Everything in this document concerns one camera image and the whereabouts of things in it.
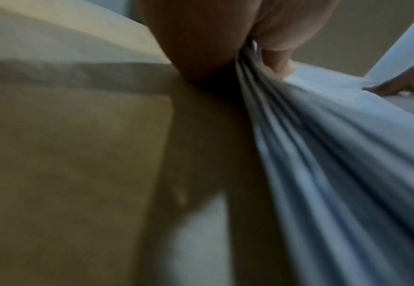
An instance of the fabric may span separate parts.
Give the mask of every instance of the fabric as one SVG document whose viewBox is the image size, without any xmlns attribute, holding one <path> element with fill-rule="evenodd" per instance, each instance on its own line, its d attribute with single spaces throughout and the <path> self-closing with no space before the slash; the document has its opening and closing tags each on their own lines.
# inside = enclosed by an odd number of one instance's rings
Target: fabric
<svg viewBox="0 0 414 286">
<path fill-rule="evenodd" d="M 414 130 L 236 70 L 277 215 L 307 286 L 414 286 Z"/>
</svg>

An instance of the hand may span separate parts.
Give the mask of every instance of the hand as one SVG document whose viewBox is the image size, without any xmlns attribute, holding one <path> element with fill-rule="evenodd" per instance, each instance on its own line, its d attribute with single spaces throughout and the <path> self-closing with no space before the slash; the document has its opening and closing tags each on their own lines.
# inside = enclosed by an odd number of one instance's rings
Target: hand
<svg viewBox="0 0 414 286">
<path fill-rule="evenodd" d="M 364 88 L 364 90 L 373 92 L 379 96 L 396 95 L 404 90 L 414 91 L 414 66 L 391 80 L 377 86 Z"/>
<path fill-rule="evenodd" d="M 295 48 L 324 25 L 339 0 L 138 0 L 145 24 L 172 63 L 201 82 L 233 62 L 247 37 L 281 78 Z"/>
</svg>

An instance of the beige wall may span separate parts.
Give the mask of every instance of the beige wall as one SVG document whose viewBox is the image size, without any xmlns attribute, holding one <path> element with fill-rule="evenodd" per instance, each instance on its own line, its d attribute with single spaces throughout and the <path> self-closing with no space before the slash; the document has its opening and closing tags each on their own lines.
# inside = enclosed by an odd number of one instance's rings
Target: beige wall
<svg viewBox="0 0 414 286">
<path fill-rule="evenodd" d="M 413 22 L 414 0 L 342 0 L 293 59 L 363 76 Z"/>
</svg>

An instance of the wooden surface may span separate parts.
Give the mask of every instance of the wooden surface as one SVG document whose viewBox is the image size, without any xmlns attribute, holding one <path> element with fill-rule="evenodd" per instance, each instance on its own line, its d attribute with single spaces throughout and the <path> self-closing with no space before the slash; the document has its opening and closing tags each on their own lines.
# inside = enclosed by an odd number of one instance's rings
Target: wooden surface
<svg viewBox="0 0 414 286">
<path fill-rule="evenodd" d="M 167 63 L 92 5 L 0 0 L 0 286 L 294 284 L 246 111 Z"/>
</svg>

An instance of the brown surface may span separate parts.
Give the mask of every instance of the brown surface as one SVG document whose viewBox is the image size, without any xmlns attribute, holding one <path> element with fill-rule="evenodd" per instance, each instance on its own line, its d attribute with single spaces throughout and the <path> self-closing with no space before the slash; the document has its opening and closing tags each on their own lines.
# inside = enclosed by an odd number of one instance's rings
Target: brown surface
<svg viewBox="0 0 414 286">
<path fill-rule="evenodd" d="M 0 285 L 293 283 L 239 103 L 0 10 Z"/>
</svg>

